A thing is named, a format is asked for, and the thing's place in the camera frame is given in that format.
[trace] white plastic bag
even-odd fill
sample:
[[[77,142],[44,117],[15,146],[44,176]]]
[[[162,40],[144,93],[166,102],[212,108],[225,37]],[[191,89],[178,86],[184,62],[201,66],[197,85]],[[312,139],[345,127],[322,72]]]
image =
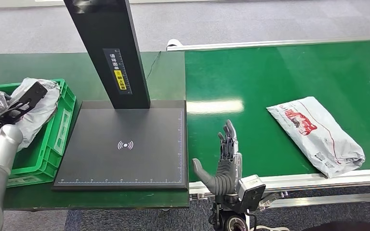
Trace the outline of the white plastic bag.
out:
[[[27,148],[32,143],[36,134],[42,126],[50,120],[57,109],[57,101],[60,97],[59,85],[51,80],[25,78],[22,84],[13,91],[11,97],[16,98],[18,94],[24,94],[35,82],[39,82],[47,89],[47,93],[30,112],[26,113],[16,125],[23,134],[23,141],[18,151]]]
[[[267,110],[310,162],[328,178],[359,168],[365,155],[314,98],[282,103]]]

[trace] green plastic crate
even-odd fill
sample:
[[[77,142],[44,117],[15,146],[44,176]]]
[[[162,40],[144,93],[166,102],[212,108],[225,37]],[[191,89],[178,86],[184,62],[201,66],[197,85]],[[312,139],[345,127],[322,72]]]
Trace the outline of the green plastic crate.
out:
[[[60,86],[56,114],[46,123],[29,147],[16,153],[7,187],[52,182],[65,151],[76,96],[64,79],[52,79]],[[0,91],[12,92],[20,83],[2,84]]]

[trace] black pole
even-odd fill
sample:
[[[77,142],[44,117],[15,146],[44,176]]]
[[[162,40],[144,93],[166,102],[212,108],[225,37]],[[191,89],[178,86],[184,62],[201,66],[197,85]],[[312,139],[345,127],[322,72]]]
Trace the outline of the black pole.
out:
[[[128,0],[64,0],[115,109],[149,108]]]

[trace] floor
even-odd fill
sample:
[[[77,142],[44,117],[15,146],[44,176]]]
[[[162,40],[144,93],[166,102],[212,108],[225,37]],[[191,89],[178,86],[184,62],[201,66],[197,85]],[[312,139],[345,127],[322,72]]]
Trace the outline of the floor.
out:
[[[370,0],[229,0],[132,5],[142,51],[184,45],[370,37]],[[65,7],[0,9],[0,53],[84,52]]]
[[[370,0],[229,0],[132,5],[140,50],[286,39],[370,37]],[[0,53],[85,52],[65,7],[0,9]],[[363,192],[351,189],[354,193]],[[212,230],[209,201],[190,209],[5,211],[5,231]],[[370,203],[269,209],[259,223],[292,231],[333,220],[370,222]]]

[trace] black stand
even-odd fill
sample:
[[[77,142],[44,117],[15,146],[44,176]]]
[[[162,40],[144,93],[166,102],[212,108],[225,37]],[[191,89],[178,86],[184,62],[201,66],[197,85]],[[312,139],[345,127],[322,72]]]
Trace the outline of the black stand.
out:
[[[185,101],[150,101],[128,0],[64,0],[110,102],[83,102],[54,190],[188,188]]]
[[[64,2],[114,108],[149,108],[128,0]]]

